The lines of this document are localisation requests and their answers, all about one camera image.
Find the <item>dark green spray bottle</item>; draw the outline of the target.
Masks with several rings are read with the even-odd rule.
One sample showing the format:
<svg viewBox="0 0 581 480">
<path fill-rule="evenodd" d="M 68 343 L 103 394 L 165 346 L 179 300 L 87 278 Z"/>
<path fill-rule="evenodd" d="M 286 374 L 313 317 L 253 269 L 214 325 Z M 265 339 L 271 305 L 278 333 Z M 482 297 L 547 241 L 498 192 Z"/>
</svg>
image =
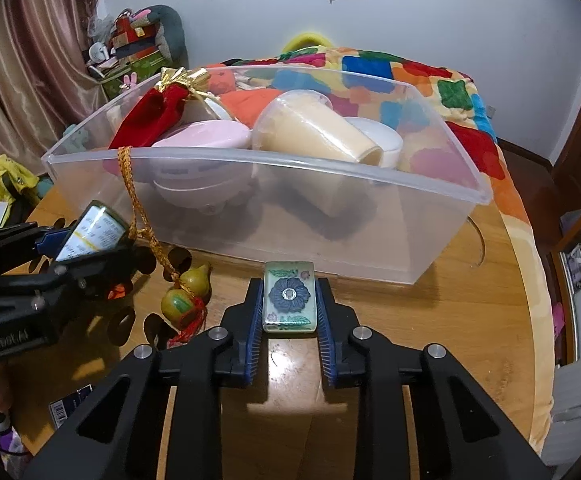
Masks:
<svg viewBox="0 0 581 480">
<path fill-rule="evenodd" d="M 114 209 L 99 200 L 92 200 L 71 229 L 55 261 L 106 252 L 116 247 L 128 230 L 129 224 Z"/>
</svg>

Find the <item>gourd charm with gold cord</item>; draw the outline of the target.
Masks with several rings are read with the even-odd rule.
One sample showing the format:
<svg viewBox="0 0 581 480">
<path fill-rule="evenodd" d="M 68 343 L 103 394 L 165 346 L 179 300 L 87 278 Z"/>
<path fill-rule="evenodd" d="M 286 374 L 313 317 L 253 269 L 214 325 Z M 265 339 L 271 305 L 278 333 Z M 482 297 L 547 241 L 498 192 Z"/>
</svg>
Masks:
<svg viewBox="0 0 581 480">
<path fill-rule="evenodd" d="M 159 342 L 164 342 L 167 349 L 181 347 L 194 336 L 205 330 L 207 318 L 207 301 L 210 297 L 210 266 L 188 267 L 186 271 L 176 268 L 170 256 L 176 255 L 176 247 L 167 252 L 155 235 L 150 225 L 146 211 L 136 194 L 131 148 L 118 148 L 117 160 L 120 174 L 131 200 L 131 223 L 129 237 L 131 240 L 145 242 L 156 261 L 166 272 L 171 287 L 160 300 L 162 316 L 176 331 L 176 335 L 160 336 Z"/>
</svg>

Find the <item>blue card box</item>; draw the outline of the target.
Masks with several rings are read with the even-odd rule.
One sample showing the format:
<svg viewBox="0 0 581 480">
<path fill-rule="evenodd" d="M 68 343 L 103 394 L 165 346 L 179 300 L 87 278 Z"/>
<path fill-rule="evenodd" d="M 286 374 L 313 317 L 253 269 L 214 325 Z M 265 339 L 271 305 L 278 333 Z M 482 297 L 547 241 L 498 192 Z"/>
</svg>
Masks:
<svg viewBox="0 0 581 480">
<path fill-rule="evenodd" d="M 48 404 L 54 429 L 59 429 L 77 407 L 92 393 L 93 386 L 85 385 L 73 393 Z"/>
</svg>

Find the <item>pink round device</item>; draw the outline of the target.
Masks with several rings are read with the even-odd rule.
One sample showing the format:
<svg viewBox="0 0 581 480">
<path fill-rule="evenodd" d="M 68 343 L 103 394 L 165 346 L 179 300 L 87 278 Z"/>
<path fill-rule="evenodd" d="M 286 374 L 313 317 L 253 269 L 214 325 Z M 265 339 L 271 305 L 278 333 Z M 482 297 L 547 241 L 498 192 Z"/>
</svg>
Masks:
<svg viewBox="0 0 581 480">
<path fill-rule="evenodd" d="M 152 162 L 157 193 L 173 206 L 217 214 L 226 206 L 240 206 L 252 191 L 252 167 L 243 162 L 210 158 L 184 160 L 172 155 L 179 148 L 251 147 L 251 131 L 241 122 L 209 119 L 176 129 L 155 143 L 165 148 L 167 158 Z"/>
</svg>

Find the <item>red velvet pouch gold trim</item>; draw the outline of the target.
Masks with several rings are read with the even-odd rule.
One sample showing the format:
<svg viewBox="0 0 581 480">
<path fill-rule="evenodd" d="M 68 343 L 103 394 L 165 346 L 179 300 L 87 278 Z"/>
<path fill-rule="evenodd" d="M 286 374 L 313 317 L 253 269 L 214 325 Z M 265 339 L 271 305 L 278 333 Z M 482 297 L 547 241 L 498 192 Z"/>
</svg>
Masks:
<svg viewBox="0 0 581 480">
<path fill-rule="evenodd" d="M 149 148 L 182 118 L 188 101 L 210 97 L 210 73 L 205 68 L 163 68 L 159 80 L 121 122 L 111 150 Z"/>
</svg>

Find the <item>green mahjong tile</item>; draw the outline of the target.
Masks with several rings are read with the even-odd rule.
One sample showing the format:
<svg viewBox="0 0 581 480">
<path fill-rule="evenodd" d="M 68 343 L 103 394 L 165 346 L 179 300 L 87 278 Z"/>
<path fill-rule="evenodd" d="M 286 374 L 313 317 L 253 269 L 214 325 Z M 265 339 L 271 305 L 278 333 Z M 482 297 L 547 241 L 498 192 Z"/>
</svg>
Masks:
<svg viewBox="0 0 581 480">
<path fill-rule="evenodd" d="M 263 330 L 268 334 L 312 334 L 317 325 L 317 286 L 313 263 L 267 262 L 263 275 Z"/>
</svg>

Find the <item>beige cylindrical container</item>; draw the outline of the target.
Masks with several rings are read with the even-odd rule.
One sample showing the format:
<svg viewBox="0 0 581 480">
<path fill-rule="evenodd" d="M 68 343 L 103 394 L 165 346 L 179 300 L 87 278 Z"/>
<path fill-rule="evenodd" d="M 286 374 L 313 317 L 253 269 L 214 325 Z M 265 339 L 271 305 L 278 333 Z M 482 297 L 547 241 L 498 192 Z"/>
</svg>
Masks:
<svg viewBox="0 0 581 480">
<path fill-rule="evenodd" d="M 254 150 L 379 166 L 381 148 L 333 110 L 324 94 L 287 91 L 271 101 L 251 129 Z"/>
</svg>

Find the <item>white round plastic jar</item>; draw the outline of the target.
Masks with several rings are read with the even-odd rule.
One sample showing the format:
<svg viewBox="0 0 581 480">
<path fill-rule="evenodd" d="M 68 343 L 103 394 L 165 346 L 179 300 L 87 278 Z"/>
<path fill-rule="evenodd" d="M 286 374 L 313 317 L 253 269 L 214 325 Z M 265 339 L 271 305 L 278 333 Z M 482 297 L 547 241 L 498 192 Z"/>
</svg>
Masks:
<svg viewBox="0 0 581 480">
<path fill-rule="evenodd" d="M 403 148 L 403 139 L 397 131 L 374 119 L 363 117 L 346 117 L 349 124 L 358 128 L 370 138 L 381 150 L 379 166 L 396 169 Z"/>
</svg>

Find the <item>white drawstring cloth pouch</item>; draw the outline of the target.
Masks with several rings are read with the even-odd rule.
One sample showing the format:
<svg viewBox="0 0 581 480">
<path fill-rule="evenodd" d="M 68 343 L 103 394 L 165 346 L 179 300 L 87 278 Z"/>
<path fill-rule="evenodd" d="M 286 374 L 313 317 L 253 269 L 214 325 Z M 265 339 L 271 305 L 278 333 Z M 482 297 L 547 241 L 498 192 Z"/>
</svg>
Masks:
<svg viewBox="0 0 581 480">
<path fill-rule="evenodd" d="M 193 98 L 188 100 L 184 106 L 182 122 L 205 122 L 205 120 L 233 120 L 234 117 L 217 102 L 205 98 L 202 100 Z"/>
</svg>

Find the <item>yellow cloth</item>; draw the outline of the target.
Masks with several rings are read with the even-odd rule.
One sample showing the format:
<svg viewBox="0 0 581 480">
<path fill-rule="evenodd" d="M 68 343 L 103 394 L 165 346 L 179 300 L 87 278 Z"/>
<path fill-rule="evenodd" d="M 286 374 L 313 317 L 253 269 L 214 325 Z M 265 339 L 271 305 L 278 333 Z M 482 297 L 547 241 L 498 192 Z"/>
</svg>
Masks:
<svg viewBox="0 0 581 480">
<path fill-rule="evenodd" d="M 0 228 L 24 222 L 40 202 L 40 179 L 6 155 L 0 155 Z"/>
</svg>

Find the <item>pink bunny figure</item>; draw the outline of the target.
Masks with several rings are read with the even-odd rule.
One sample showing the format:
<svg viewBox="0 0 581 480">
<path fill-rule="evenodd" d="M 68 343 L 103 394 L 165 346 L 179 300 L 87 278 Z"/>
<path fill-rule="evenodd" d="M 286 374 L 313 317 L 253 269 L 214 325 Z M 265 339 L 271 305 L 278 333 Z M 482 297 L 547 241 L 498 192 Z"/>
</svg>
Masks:
<svg viewBox="0 0 581 480">
<path fill-rule="evenodd" d="M 126 74 L 122 77 L 122 84 L 120 84 L 120 91 L 126 92 L 132 90 L 138 84 L 138 75 L 135 72 Z"/>
</svg>

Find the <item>green box stack of toys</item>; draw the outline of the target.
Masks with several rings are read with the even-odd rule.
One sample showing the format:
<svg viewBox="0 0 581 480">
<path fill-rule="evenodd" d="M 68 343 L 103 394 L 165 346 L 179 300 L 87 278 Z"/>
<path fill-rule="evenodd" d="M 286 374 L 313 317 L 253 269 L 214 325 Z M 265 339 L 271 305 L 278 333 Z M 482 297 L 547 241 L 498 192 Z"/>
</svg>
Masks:
<svg viewBox="0 0 581 480">
<path fill-rule="evenodd" d="M 86 68 L 108 100 L 120 95 L 124 75 L 135 72 L 141 82 L 169 64 L 156 46 L 157 26 L 149 23 L 148 14 L 147 8 L 124 9 L 117 18 L 90 19 Z"/>
</svg>

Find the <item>grey shark plush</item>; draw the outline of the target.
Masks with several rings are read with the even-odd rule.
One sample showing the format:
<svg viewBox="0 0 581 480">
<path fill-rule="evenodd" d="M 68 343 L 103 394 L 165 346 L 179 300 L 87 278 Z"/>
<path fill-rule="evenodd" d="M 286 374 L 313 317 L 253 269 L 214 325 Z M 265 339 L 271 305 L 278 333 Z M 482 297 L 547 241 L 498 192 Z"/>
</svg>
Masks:
<svg viewBox="0 0 581 480">
<path fill-rule="evenodd" d="M 156 46 L 162 56 L 176 66 L 188 66 L 188 54 L 180 15 L 171 6 L 156 4 L 147 8 L 148 21 L 157 26 Z"/>
</svg>

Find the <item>clear plastic storage bin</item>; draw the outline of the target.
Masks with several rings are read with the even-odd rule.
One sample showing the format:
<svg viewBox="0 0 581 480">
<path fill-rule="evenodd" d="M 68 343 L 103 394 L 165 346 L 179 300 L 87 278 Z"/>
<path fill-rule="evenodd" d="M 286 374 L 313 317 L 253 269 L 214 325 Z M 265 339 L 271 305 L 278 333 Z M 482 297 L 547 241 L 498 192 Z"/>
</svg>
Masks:
<svg viewBox="0 0 581 480">
<path fill-rule="evenodd" d="M 164 242 L 257 261 L 308 260 L 322 272 L 412 284 L 478 205 L 491 201 L 485 176 L 417 88 L 379 76 L 299 64 L 228 66 L 237 85 L 282 93 L 313 90 L 341 117 L 383 122 L 400 134 L 396 169 L 238 148 L 179 148 L 172 156 L 243 162 L 252 191 L 217 214 L 173 206 L 157 193 L 152 162 L 165 148 L 131 148 L 136 194 Z M 157 84 L 155 75 L 101 107 L 78 126 L 83 144 L 59 140 L 43 163 L 71 205 L 100 200 L 131 214 L 117 150 L 123 119 Z"/>
</svg>

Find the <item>yellow pillow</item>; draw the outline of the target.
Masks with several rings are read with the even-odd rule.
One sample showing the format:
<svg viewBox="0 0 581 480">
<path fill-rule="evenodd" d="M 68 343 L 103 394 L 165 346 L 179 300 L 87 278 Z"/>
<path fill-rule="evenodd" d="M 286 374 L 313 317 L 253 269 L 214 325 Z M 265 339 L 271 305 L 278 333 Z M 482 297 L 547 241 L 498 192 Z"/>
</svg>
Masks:
<svg viewBox="0 0 581 480">
<path fill-rule="evenodd" d="M 328 40 L 327 37 L 317 32 L 302 32 L 289 40 L 282 49 L 282 52 L 285 53 L 312 47 L 331 48 L 333 44 L 331 40 Z"/>
</svg>

